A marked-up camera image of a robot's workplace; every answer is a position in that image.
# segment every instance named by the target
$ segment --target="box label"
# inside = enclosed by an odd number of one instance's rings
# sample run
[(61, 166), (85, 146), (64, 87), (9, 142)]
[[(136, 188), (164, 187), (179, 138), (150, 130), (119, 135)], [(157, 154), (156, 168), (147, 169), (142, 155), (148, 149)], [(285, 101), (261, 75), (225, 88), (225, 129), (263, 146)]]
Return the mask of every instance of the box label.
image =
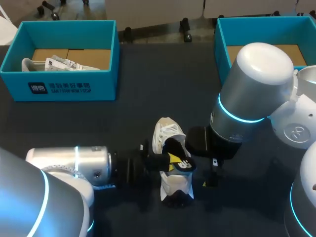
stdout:
[(91, 93), (89, 83), (49, 83), (52, 93)]
[(29, 88), (33, 94), (47, 94), (46, 86), (43, 82), (29, 82)]

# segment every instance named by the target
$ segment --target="shoe tongue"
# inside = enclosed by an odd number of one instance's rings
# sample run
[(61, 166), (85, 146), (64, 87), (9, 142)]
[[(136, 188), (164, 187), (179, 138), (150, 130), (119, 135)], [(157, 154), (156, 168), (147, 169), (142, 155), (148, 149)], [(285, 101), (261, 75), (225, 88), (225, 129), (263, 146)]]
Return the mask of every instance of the shoe tongue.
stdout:
[(164, 145), (166, 140), (169, 139), (169, 138), (173, 138), (173, 139), (177, 140), (178, 142), (183, 143), (184, 140), (186, 139), (186, 135), (184, 135), (184, 134), (175, 134), (175, 135), (172, 135), (172, 136), (169, 136), (169, 137), (165, 137), (164, 140), (162, 141), (162, 144)]

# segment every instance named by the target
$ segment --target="cable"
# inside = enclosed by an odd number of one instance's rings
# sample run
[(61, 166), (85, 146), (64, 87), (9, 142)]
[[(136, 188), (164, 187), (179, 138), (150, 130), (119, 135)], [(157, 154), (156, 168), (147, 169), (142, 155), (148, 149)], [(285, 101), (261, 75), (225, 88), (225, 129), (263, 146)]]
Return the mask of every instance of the cable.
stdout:
[[(47, 173), (52, 172), (54, 170), (56, 170), (56, 171), (63, 170), (63, 171), (66, 171), (67, 173), (70, 173), (70, 174), (72, 174), (80, 179), (83, 179), (83, 180), (89, 182), (87, 180), (87, 178), (83, 174), (81, 174), (79, 171), (77, 171), (71, 167), (65, 166), (65, 165), (61, 165), (61, 164), (50, 165), (50, 166), (44, 167), (42, 170), (47, 172)], [(103, 185), (103, 186), (92, 185), (92, 187), (94, 190), (104, 190), (104, 189), (116, 188), (116, 186), (113, 184), (107, 184), (107, 185)]]
[(10, 20), (10, 18), (8, 17), (8, 15), (5, 13), (4, 9), (1, 7), (1, 5), (0, 5), (0, 12), (2, 13), (2, 15), (5, 17), (5, 19), (6, 19), (8, 22), (12, 23), (11, 20)]

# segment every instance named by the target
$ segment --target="shoe logo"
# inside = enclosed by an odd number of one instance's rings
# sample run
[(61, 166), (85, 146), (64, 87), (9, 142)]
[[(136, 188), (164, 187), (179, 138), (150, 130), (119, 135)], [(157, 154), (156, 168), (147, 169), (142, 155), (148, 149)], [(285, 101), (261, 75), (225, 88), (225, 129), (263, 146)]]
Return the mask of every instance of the shoe logo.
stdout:
[(192, 165), (190, 163), (188, 163), (187, 160), (181, 161), (180, 163), (178, 163), (178, 166), (180, 166), (180, 168), (182, 168), (182, 169), (192, 168)]

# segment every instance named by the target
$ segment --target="robot logo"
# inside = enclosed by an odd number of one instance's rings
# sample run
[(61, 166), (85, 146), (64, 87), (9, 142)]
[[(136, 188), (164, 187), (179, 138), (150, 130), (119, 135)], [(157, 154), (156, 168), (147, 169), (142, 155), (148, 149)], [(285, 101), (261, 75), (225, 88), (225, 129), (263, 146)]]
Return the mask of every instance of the robot logo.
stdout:
[(297, 143), (307, 142), (311, 138), (310, 131), (305, 126), (297, 123), (291, 123), (286, 126), (284, 134), (287, 139)]

